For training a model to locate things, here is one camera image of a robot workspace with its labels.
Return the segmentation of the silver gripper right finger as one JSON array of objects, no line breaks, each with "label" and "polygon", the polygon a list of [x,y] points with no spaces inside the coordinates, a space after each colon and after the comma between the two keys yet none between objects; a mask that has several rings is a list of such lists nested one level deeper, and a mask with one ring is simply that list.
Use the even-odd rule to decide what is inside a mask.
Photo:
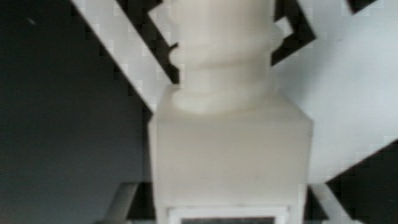
[{"label": "silver gripper right finger", "polygon": [[314,183],[309,187],[327,215],[322,224],[362,224],[359,220],[352,219],[327,184]]}]

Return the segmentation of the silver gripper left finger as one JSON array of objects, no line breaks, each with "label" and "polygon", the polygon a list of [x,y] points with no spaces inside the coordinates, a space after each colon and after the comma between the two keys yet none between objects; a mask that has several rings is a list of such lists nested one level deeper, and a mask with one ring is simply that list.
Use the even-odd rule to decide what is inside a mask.
[{"label": "silver gripper left finger", "polygon": [[119,185],[101,224],[126,224],[137,189],[137,183],[123,183]]}]

